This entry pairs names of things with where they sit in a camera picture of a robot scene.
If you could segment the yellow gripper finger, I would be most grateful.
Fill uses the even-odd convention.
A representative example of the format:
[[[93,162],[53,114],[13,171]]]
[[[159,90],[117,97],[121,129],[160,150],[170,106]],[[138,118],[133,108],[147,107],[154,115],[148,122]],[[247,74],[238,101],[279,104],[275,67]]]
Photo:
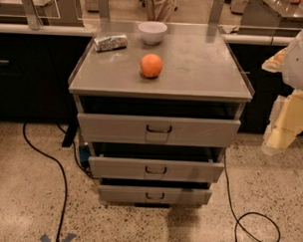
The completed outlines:
[[[279,96],[271,109],[262,151],[269,156],[283,152],[303,132],[303,91]]]
[[[287,53],[287,48],[278,51],[271,58],[262,63],[262,68],[269,73],[281,73],[284,65],[284,56]]]

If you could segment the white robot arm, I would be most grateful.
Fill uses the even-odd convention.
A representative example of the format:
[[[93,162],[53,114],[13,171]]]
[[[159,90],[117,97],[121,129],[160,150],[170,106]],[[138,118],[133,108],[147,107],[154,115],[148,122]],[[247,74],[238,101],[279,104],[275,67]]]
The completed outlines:
[[[261,149],[273,156],[283,152],[303,132],[303,29],[262,68],[281,73],[283,83],[293,89],[287,97],[278,96],[270,112]]]

